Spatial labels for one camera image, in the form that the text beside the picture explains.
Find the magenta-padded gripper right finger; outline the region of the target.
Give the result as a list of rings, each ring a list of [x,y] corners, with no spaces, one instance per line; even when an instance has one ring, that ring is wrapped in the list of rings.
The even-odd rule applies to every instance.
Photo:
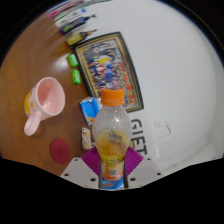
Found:
[[[150,157],[143,157],[128,148],[124,157],[124,188],[143,187],[163,177],[163,173]]]

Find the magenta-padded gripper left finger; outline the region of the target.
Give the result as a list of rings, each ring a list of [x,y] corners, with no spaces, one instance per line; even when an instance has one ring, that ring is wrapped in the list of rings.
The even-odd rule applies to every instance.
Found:
[[[84,188],[99,189],[101,175],[101,160],[95,147],[84,156],[74,157],[61,177]]]

